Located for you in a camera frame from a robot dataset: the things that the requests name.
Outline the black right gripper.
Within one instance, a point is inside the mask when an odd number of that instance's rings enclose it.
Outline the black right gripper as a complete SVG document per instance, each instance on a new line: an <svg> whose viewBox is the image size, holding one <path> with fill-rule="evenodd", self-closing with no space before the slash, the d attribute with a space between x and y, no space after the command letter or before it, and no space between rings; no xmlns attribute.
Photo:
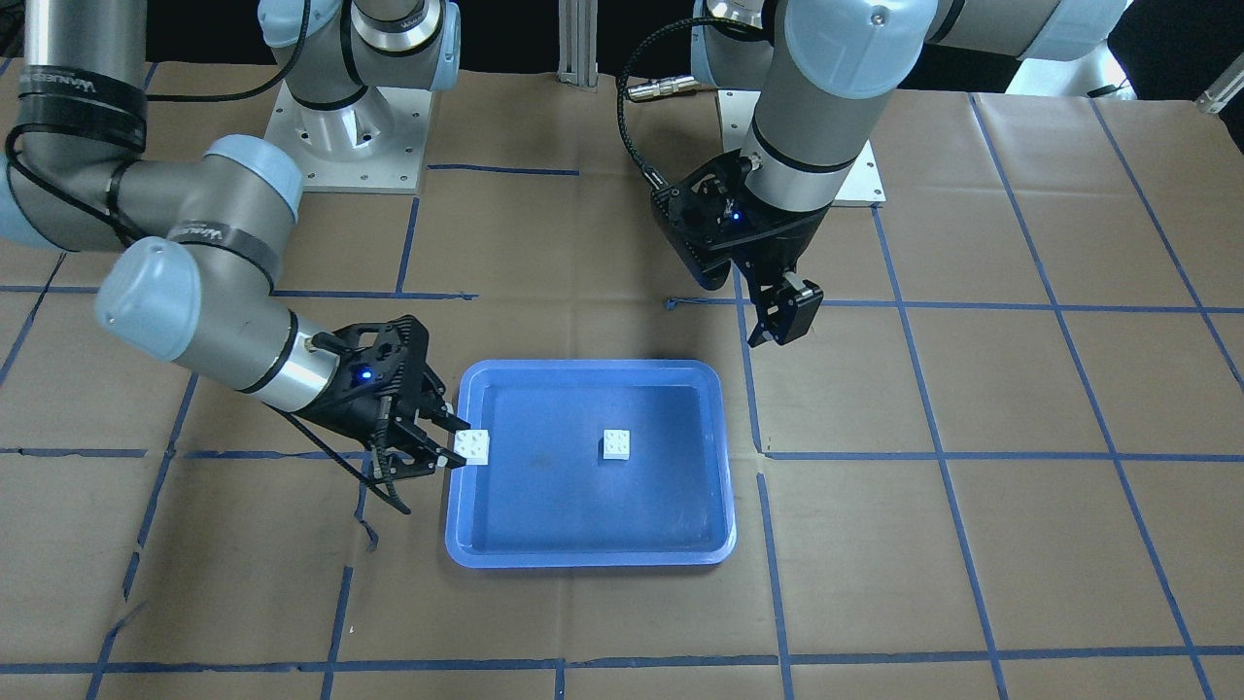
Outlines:
<svg viewBox="0 0 1244 700"><path fill-rule="evenodd" d="M445 387L427 363L430 333L412 315L391 322L317 332L309 346L338 361L328 385L296 417L374 446L374 482L457 469L466 458L440 446L418 418L457 434L470 430L445 402Z"/></svg>

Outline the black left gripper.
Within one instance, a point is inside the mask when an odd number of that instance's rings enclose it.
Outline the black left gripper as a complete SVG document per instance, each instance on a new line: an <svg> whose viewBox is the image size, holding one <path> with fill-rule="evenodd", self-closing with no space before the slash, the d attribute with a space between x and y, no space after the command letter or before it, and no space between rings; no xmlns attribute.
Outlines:
<svg viewBox="0 0 1244 700"><path fill-rule="evenodd" d="M746 344L790 344L809 333L825 298L820 285L796 269L829 209L786 211L764 201L743 184L758 163L729 150L675 183L652 165L651 201L656 221L702 288L720 288L731 264L745 271L756 315Z"/></svg>

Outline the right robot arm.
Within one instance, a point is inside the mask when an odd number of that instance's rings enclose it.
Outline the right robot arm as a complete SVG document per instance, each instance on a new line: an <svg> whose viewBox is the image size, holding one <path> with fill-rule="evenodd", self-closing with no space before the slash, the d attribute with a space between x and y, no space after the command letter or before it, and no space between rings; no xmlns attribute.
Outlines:
<svg viewBox="0 0 1244 700"><path fill-rule="evenodd" d="M274 297L306 174L253 134L200 160L146 159L143 1L31 1L17 121L2 150L2 236L116 251L96 320L148 356L360 441L364 486L462 467L420 418L466 429L411 315L328 331Z"/></svg>

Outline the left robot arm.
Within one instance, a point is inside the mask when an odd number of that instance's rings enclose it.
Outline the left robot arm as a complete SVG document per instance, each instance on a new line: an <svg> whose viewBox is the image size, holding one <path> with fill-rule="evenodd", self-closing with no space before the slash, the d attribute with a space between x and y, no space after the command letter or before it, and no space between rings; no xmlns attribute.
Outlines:
<svg viewBox="0 0 1244 700"><path fill-rule="evenodd" d="M698 1L656 30L617 80L616 107L692 86L759 93L741 145L671 182L620 137L656 218L707 291L736 267L755 305L749 344L789 344L824 301L797 260L926 46L1013 58L1084 57L1123 1Z"/></svg>

